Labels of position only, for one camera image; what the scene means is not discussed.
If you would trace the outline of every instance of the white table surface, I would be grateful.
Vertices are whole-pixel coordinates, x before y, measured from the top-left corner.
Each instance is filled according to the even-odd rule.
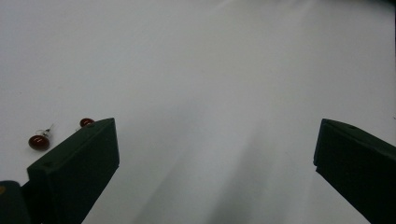
[[[0,180],[115,118],[84,223],[368,223],[313,155],[324,118],[396,145],[394,33],[374,1],[1,1]]]

